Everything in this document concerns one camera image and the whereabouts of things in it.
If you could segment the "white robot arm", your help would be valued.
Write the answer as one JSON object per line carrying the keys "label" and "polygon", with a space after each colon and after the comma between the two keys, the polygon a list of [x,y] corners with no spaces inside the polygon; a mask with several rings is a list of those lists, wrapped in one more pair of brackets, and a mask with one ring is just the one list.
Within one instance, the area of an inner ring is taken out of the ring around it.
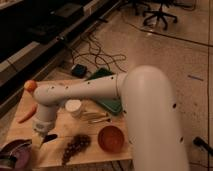
{"label": "white robot arm", "polygon": [[168,77],[153,66],[72,85],[43,84],[33,130],[43,137],[54,129],[59,105],[69,99],[120,99],[132,143],[135,171],[189,171],[176,100]]}

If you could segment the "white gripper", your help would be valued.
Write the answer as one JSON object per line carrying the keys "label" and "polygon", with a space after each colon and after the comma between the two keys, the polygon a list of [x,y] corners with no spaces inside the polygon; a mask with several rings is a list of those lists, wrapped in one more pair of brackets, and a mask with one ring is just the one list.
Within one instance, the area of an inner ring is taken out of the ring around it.
{"label": "white gripper", "polygon": [[[33,130],[39,134],[46,135],[48,134],[53,128],[54,123],[53,122],[43,122],[39,120],[35,120],[32,124]],[[52,141],[58,137],[57,134],[50,134],[42,137],[41,145],[44,143],[47,143],[49,141]]]}

